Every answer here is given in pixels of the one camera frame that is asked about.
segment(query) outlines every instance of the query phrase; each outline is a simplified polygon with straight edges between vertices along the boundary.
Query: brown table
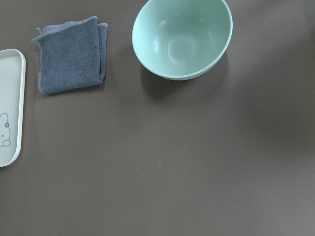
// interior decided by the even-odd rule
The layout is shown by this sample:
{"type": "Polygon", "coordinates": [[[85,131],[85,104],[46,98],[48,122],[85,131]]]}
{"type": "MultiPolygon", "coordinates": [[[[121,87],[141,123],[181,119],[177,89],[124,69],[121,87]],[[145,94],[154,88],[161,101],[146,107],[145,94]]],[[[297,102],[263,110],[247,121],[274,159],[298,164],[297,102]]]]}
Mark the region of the brown table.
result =
{"type": "Polygon", "coordinates": [[[22,150],[0,169],[2,236],[314,236],[315,1],[228,0],[206,74],[160,78],[131,44],[145,0],[0,0],[26,57],[22,150]],[[44,96],[37,27],[109,25],[104,84],[44,96]]]}

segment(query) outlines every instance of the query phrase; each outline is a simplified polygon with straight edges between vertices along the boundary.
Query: white tray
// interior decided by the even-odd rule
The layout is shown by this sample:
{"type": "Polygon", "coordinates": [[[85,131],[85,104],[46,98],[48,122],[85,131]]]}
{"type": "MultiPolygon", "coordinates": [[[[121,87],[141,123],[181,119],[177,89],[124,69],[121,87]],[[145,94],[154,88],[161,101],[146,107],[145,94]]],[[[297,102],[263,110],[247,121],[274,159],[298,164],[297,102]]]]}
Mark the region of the white tray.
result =
{"type": "Polygon", "coordinates": [[[0,51],[0,167],[21,150],[25,58],[16,49],[0,51]]]}

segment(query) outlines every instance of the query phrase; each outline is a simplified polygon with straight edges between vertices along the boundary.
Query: bunny face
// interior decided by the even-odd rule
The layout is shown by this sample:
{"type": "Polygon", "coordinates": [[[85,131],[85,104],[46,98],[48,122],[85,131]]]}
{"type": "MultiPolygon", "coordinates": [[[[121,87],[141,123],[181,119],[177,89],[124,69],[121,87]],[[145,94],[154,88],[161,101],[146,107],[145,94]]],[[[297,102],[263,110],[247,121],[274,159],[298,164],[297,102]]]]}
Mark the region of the bunny face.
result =
{"type": "Polygon", "coordinates": [[[9,116],[7,113],[2,113],[0,115],[0,147],[11,145],[10,136],[9,116]]]}

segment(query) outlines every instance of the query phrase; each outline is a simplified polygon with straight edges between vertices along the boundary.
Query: bowl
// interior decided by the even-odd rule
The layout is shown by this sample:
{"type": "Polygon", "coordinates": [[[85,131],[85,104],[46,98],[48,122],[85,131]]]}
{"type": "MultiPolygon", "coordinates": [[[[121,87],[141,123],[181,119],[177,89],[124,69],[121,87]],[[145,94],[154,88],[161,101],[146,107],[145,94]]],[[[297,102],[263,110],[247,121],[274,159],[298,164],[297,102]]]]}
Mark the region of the bowl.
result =
{"type": "Polygon", "coordinates": [[[149,0],[134,22],[132,45],[151,72],[187,80],[219,61],[232,28],[232,15],[224,0],[149,0]]]}

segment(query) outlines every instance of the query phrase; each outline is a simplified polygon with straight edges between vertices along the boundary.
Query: gray towel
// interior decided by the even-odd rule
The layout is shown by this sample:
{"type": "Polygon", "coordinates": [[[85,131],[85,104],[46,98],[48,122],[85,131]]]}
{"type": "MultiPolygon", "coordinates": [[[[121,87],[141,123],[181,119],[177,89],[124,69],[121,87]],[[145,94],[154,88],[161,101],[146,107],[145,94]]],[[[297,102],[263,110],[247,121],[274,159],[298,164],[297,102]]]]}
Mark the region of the gray towel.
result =
{"type": "Polygon", "coordinates": [[[38,88],[42,94],[101,84],[106,74],[107,24],[92,16],[46,26],[32,39],[40,49],[38,88]]]}

